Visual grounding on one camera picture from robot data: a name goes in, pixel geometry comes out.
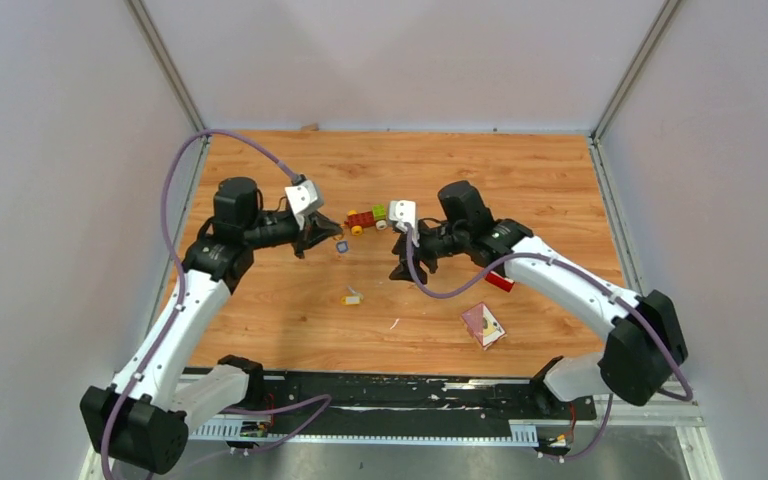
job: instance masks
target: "wooden tabletop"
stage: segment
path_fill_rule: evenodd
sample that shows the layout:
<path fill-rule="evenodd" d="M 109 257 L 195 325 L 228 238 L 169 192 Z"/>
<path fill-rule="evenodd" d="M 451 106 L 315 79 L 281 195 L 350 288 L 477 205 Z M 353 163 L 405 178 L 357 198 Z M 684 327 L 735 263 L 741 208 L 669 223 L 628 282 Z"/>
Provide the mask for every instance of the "wooden tabletop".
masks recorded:
<path fill-rule="evenodd" d="M 605 279 L 622 284 L 602 198 L 584 137 L 563 135 L 243 132 L 325 196 L 320 210 L 335 221 L 394 199 L 414 200 L 421 217 L 443 217 L 438 190 L 467 179 L 497 218 L 532 228 L 553 248 Z M 215 137 L 182 242 L 182 253 L 212 214 L 217 185 L 248 176 L 273 209 L 287 177 L 255 150 Z M 290 246 L 255 252 L 255 264 L 213 320 L 191 359 L 214 365 L 226 354 L 270 369 L 390 373 L 520 375 L 557 355 L 602 348 L 581 322 L 525 285 L 511 293 L 482 281 L 449 300 L 388 280 L 398 235 L 347 234 L 349 251 L 327 240 L 304 260 Z M 429 287 L 449 291 L 479 268 L 466 256 L 441 259 Z M 347 286 L 364 295 L 341 305 Z M 484 351 L 461 313 L 485 302 L 507 330 Z"/>

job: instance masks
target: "white wall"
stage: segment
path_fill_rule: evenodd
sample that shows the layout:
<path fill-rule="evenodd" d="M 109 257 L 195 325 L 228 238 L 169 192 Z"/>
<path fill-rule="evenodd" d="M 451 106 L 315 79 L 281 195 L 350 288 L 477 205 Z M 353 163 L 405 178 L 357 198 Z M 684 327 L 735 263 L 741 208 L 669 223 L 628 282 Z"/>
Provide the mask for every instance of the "white wall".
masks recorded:
<path fill-rule="evenodd" d="M 145 334 L 189 132 L 124 2 L 0 1 L 0 479 L 76 478 L 78 402 Z"/>
<path fill-rule="evenodd" d="M 768 2 L 685 1 L 604 146 L 724 478 L 768 478 Z"/>
<path fill-rule="evenodd" d="M 663 0 L 146 0 L 214 127 L 582 130 Z"/>

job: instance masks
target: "wood surface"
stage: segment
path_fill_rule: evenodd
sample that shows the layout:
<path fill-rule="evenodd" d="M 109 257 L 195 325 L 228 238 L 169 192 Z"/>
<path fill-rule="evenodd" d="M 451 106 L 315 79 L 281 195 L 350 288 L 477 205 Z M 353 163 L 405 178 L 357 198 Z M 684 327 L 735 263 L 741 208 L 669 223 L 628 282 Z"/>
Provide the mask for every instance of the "wood surface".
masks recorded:
<path fill-rule="evenodd" d="M 467 179 L 497 218 L 532 228 L 555 250 L 605 279 L 622 284 L 604 206 L 584 137 L 566 135 L 357 132 L 243 132 L 296 172 L 316 181 L 342 222 L 393 199 L 415 200 L 421 217 L 442 217 L 437 191 Z M 258 152 L 215 137 L 196 192 L 183 250 L 212 214 L 212 198 L 227 177 L 254 178 L 267 208 L 275 208 L 286 176 Z M 226 354 L 270 369 L 518 375 L 536 373 L 557 355 L 602 348 L 580 321 L 524 285 L 512 293 L 481 281 L 461 296 L 435 300 L 387 276 L 398 259 L 398 235 L 367 230 L 345 238 L 349 252 L 327 240 L 304 260 L 290 246 L 255 252 L 255 265 L 194 352 L 192 365 L 214 365 Z M 478 268 L 467 257 L 441 259 L 429 287 L 449 291 Z M 347 285 L 364 295 L 343 306 Z M 482 350 L 461 313 L 484 301 L 507 330 Z"/>

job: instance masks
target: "red object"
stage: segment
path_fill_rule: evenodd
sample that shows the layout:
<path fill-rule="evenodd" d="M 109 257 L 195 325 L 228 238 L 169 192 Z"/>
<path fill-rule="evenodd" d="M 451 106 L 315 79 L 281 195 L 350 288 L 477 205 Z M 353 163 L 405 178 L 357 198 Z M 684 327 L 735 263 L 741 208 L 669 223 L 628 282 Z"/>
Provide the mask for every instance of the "red object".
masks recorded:
<path fill-rule="evenodd" d="M 372 212 L 361 212 L 346 217 L 346 226 L 352 228 L 359 226 L 361 228 L 370 228 L 375 226 L 375 216 Z"/>
<path fill-rule="evenodd" d="M 488 273 L 487 276 L 484 277 L 484 280 L 487 280 L 489 283 L 496 285 L 497 287 L 501 288 L 502 290 L 508 293 L 510 293 L 511 290 L 514 288 L 513 280 L 508 280 L 507 278 L 495 272 Z"/>

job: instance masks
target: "robotic arm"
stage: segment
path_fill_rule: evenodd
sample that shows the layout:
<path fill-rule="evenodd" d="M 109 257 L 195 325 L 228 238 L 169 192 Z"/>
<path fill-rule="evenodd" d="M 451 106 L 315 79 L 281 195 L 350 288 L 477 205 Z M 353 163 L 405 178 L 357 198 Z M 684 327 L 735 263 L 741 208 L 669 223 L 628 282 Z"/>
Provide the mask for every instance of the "robotic arm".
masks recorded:
<path fill-rule="evenodd" d="M 177 310 L 165 340 L 152 351 L 165 325 L 158 321 L 110 386 L 91 386 L 81 399 L 81 414 L 97 452 L 113 406 L 132 378 L 138 381 L 114 419 L 110 456 L 155 473 L 168 472 L 189 433 L 224 408 L 263 398 L 263 366 L 234 356 L 221 359 L 199 381 L 177 392 L 176 387 L 207 325 L 254 263 L 255 250 L 291 244 L 295 255 L 304 258 L 305 250 L 342 232 L 318 212 L 324 200 L 312 181 L 300 176 L 285 188 L 285 195 L 284 210 L 264 210 L 254 180 L 236 177 L 219 184 L 214 216 L 202 225 L 184 257 L 186 298 L 178 302 L 178 293 L 173 293 L 160 315 L 170 318 Z M 150 363 L 138 373 L 147 357 Z"/>
<path fill-rule="evenodd" d="M 649 401 L 672 368 L 629 310 L 651 326 L 675 365 L 687 358 L 675 308 L 663 293 L 654 290 L 641 296 L 613 285 L 555 252 L 526 226 L 511 219 L 494 219 L 478 190 L 467 181 L 443 187 L 438 199 L 446 220 L 435 227 L 416 219 L 414 202 L 391 202 L 389 219 L 404 232 L 393 247 L 399 265 L 390 274 L 391 280 L 416 281 L 435 298 L 455 296 L 474 282 L 448 294 L 436 294 L 423 287 L 428 274 L 422 265 L 434 273 L 438 258 L 465 253 L 476 265 L 548 296 L 605 342 L 602 353 L 557 357 L 543 367 L 533 380 L 541 402 L 570 402 L 604 393 L 615 393 L 638 406 Z"/>

